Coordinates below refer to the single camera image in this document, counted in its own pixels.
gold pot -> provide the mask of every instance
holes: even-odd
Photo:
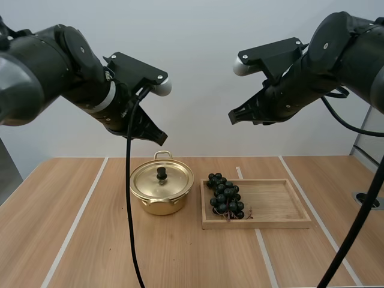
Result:
[[[159,154],[168,154],[169,158],[159,159]],[[130,188],[146,212],[168,215],[184,206],[193,180],[187,165],[174,160],[169,151],[158,151],[152,161],[132,172]]]

wooden tray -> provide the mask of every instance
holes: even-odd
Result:
[[[203,229],[283,229],[309,228],[311,219],[287,179],[230,179],[239,186],[241,201],[244,203],[245,217],[241,220],[227,221],[212,212],[209,200],[213,190],[202,179]],[[252,207],[253,219],[249,216]]]

screw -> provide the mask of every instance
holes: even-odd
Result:
[[[106,79],[107,79],[107,81],[112,80],[112,76],[110,75],[110,73],[108,71],[106,71]]]

black cable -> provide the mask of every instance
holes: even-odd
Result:
[[[374,201],[376,200],[376,197],[383,185],[384,182],[384,157],[382,158],[382,161],[379,165],[379,168],[377,168],[376,174],[374,175],[374,178],[372,180],[371,186],[368,190],[367,196],[359,210],[358,215],[356,216],[351,228],[349,229],[348,235],[344,239],[340,249],[338,250],[335,258],[333,259],[331,265],[329,266],[328,270],[325,272],[322,280],[320,281],[319,285],[317,285],[317,288],[324,288],[326,287],[332,277],[335,275],[338,267],[341,265],[341,262],[347,255],[349,249],[351,248],[353,242],[355,241],[358,233],[360,232],[361,227],[363,226],[364,222],[366,221],[368,214],[371,211],[372,205]]]
[[[371,162],[374,163],[376,166],[379,166],[379,162],[377,162],[370,154],[366,153],[357,145],[354,145],[353,147],[358,150],[362,155],[366,156],[369,160],[371,160]]]
[[[350,124],[348,124],[346,121],[342,120],[340,116],[337,115],[336,111],[332,108],[328,100],[325,98],[325,96],[322,97],[322,100],[325,104],[325,106],[328,108],[332,116],[344,127],[348,128],[349,130],[352,130],[354,132],[363,134],[363,135],[368,135],[368,136],[373,136],[373,137],[384,137],[384,133],[382,132],[373,132],[373,131],[366,131],[360,128],[356,128]]]
[[[133,129],[133,121],[134,116],[136,114],[136,110],[140,104],[140,102],[147,96],[147,94],[151,91],[151,87],[144,87],[135,102],[132,112],[131,118],[128,123],[127,129],[127,159],[125,160],[125,197],[127,199],[127,214],[128,214],[128,225],[130,230],[130,241],[131,241],[131,253],[134,270],[136,272],[137,280],[139,281],[140,287],[145,288],[142,276],[140,274],[139,265],[137,264],[136,251],[134,247],[134,235],[133,235],[133,221],[132,221],[132,210],[131,210],[131,194],[130,194],[130,162],[131,162],[131,135]]]

white wall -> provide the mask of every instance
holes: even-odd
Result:
[[[364,129],[368,131],[384,132],[384,115],[372,108],[367,117]],[[381,162],[384,155],[384,138],[360,135],[358,142],[356,143],[366,153],[371,155],[377,162]],[[359,151],[354,150],[354,155],[370,170],[376,171],[377,167],[366,157],[364,157]]]
[[[331,119],[321,101],[283,124],[232,126],[228,112],[258,91],[265,78],[261,73],[237,77],[232,64],[240,50],[289,37],[308,42],[332,12],[375,19],[383,9],[380,0],[0,3],[2,17],[13,29],[71,25],[100,58],[120,51],[167,71],[172,93],[147,97],[142,106],[169,135],[163,148],[177,156],[348,154],[356,134]],[[362,124],[368,105],[358,97],[332,103],[351,124]],[[50,157],[125,154],[123,138],[62,98],[31,124],[1,127],[0,137],[23,177]],[[159,148],[135,141],[132,154],[151,156]]]

